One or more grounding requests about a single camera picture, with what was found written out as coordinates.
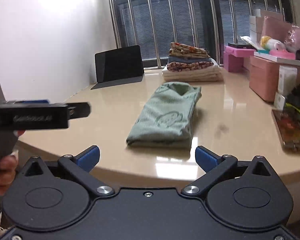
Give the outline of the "person's left hand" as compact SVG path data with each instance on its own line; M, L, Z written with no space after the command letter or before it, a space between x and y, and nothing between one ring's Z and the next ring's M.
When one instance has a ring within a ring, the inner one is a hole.
M24 132L0 129L0 196L5 194L15 178L18 154L14 148Z

